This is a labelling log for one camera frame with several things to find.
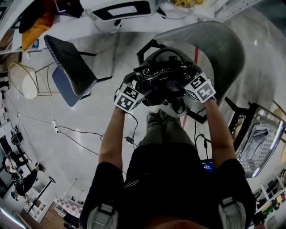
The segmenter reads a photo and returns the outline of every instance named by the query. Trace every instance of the power strip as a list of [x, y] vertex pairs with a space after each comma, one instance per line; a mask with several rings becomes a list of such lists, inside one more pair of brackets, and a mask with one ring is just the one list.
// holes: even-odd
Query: power strip
[[54, 126], [55, 132], [58, 134], [59, 133], [59, 129], [58, 129], [58, 125], [55, 121], [52, 121], [52, 124]]

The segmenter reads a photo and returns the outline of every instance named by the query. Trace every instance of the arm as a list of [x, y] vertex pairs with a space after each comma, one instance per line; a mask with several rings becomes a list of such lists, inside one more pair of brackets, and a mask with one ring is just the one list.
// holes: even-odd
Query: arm
[[104, 134], [98, 163], [109, 162], [122, 171], [122, 137], [125, 111], [116, 107]]
[[217, 169], [224, 161], [234, 158], [233, 140], [226, 123], [214, 99], [205, 102], [206, 116], [210, 129], [210, 140], [214, 168]]

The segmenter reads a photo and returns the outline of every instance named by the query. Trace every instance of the gray floor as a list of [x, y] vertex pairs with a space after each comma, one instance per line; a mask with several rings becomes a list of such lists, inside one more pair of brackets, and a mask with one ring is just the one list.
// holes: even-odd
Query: gray floor
[[[250, 8], [242, 14], [235, 16], [226, 22], [241, 39], [246, 51], [246, 65], [240, 77], [230, 88], [228, 97], [239, 106], [247, 107], [248, 102], [256, 102], [260, 105], [272, 109], [272, 100], [275, 99], [282, 107], [286, 108], [286, 80], [285, 80], [285, 60], [286, 60], [286, 39], [265, 17], [256, 10]], [[77, 178], [76, 186], [83, 190], [88, 190], [91, 185], [94, 172], [97, 166], [98, 156], [76, 145], [71, 139], [63, 134], [56, 134], [52, 125], [52, 120], [56, 120], [59, 126], [65, 126], [80, 131], [92, 131], [104, 134], [109, 119], [114, 108], [114, 91], [120, 85], [123, 77], [132, 72], [138, 66], [136, 53], [155, 34], [152, 33], [122, 33], [117, 37], [118, 47], [115, 51], [116, 60], [113, 79], [95, 84], [92, 88], [91, 96], [77, 103], [70, 108], [61, 95], [53, 94], [51, 101], [49, 97], [37, 97], [27, 100], [21, 96], [14, 87], [7, 95], [21, 114], [20, 129], [24, 135], [24, 149], [34, 160], [43, 162], [47, 168], [47, 174], [52, 176], [57, 183], [54, 188], [57, 193], [63, 192], [68, 187], [73, 178]], [[113, 52], [116, 43], [115, 34], [96, 35], [74, 40], [73, 43], [80, 51], [98, 53], [95, 58], [86, 57], [86, 61], [94, 74], [98, 78], [107, 77], [112, 72]], [[186, 48], [187, 54], [193, 58], [193, 47]], [[39, 53], [32, 53], [31, 58], [23, 58], [24, 64], [31, 64], [35, 69], [40, 69], [52, 62], [50, 53], [45, 50]], [[210, 71], [210, 63], [204, 54], [199, 53], [198, 65], [204, 71]], [[52, 82], [51, 75], [56, 65], [49, 69], [49, 79], [52, 90], [56, 90]], [[46, 81], [46, 70], [41, 75]], [[10, 100], [6, 101], [8, 111], [13, 124], [18, 124], [17, 112]], [[139, 126], [135, 134], [135, 142], [138, 143], [146, 132], [146, 114], [150, 108], [140, 104], [133, 115], [138, 119]], [[222, 104], [221, 111], [228, 122], [231, 118], [230, 109], [226, 104]], [[131, 117], [126, 117], [124, 136], [131, 136], [136, 122]], [[193, 139], [194, 121], [188, 118], [185, 130]], [[80, 134], [60, 128], [85, 147], [99, 153], [100, 138], [97, 135]], [[209, 136], [207, 123], [198, 124], [198, 132]], [[202, 140], [198, 141], [199, 155], [204, 159], [205, 151]], [[269, 160], [267, 166], [256, 178], [249, 179], [253, 190], [257, 189], [260, 182], [266, 181], [271, 173], [281, 168], [280, 157], [283, 144], [279, 144], [274, 155]], [[133, 152], [133, 146], [123, 141], [123, 170], [127, 171], [128, 164]]]

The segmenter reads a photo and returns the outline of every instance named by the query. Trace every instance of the small screen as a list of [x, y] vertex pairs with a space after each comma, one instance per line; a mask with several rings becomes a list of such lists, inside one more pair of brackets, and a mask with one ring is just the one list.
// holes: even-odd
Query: small screen
[[202, 163], [202, 166], [204, 167], [204, 169], [210, 173], [213, 173], [214, 171], [214, 166], [212, 162], [204, 162]]
[[120, 7], [116, 9], [110, 9], [107, 10], [112, 16], [118, 16], [118, 15], [124, 15], [128, 13], [137, 13], [137, 9], [135, 6], [126, 6], [126, 7]]

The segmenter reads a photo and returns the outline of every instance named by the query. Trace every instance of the white floor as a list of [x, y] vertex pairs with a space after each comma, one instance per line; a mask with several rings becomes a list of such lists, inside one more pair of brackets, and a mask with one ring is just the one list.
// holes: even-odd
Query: white floor
[[[235, 16], [225, 23], [232, 28], [241, 39], [246, 51], [246, 65], [240, 77], [230, 88], [228, 97], [239, 106], [247, 107], [247, 103], [256, 102], [268, 109], [272, 109], [272, 100], [277, 101], [286, 109], [286, 38], [272, 26], [262, 15], [250, 8], [242, 14]], [[95, 35], [74, 40], [73, 43], [80, 51], [97, 53], [96, 57], [85, 57], [89, 67], [97, 78], [107, 77], [112, 72], [114, 44], [116, 34]], [[34, 160], [43, 162], [46, 166], [46, 174], [56, 180], [54, 189], [57, 193], [65, 191], [74, 178], [78, 181], [76, 186], [87, 191], [91, 185], [94, 172], [97, 166], [98, 156], [87, 151], [74, 143], [63, 134], [56, 134], [51, 124], [52, 120], [58, 126], [69, 127], [80, 131], [91, 131], [104, 134], [114, 108], [114, 92], [119, 87], [124, 76], [132, 72], [138, 66], [136, 53], [147, 44], [154, 36], [154, 33], [122, 33], [118, 34], [119, 44], [116, 49], [116, 60], [113, 79], [95, 84], [91, 96], [78, 102], [74, 107], [69, 107], [60, 94], [54, 93], [52, 97], [37, 97], [27, 100], [20, 95], [14, 87], [6, 94], [8, 111], [13, 124], [18, 124], [17, 111], [20, 113], [20, 129], [24, 135], [23, 148]], [[193, 47], [186, 52], [193, 58]], [[32, 65], [36, 70], [53, 62], [49, 51], [31, 53], [30, 59], [23, 57], [23, 64]], [[198, 65], [209, 71], [210, 64], [204, 54], [199, 53]], [[49, 82], [52, 90], [57, 90], [51, 78], [56, 64], [49, 68]], [[40, 72], [46, 81], [47, 71]], [[45, 86], [39, 77], [42, 90]], [[139, 121], [135, 134], [135, 143], [138, 143], [146, 132], [146, 114], [150, 108], [140, 104], [133, 111], [133, 115]], [[221, 111], [229, 122], [231, 112], [226, 104], [222, 104]], [[136, 122], [126, 116], [124, 136], [131, 136]], [[185, 130], [193, 139], [194, 120], [188, 117]], [[100, 137], [97, 135], [80, 134], [67, 129], [60, 128], [71, 138], [99, 153], [101, 145]], [[209, 135], [207, 123], [198, 124], [198, 132]], [[204, 159], [205, 151], [202, 140], [198, 140], [198, 149], [201, 159]], [[280, 157], [283, 144], [280, 143], [267, 166], [256, 177], [249, 179], [253, 190], [258, 188], [260, 182], [268, 179], [271, 173], [281, 168]], [[123, 170], [126, 172], [133, 152], [133, 146], [123, 139]]]

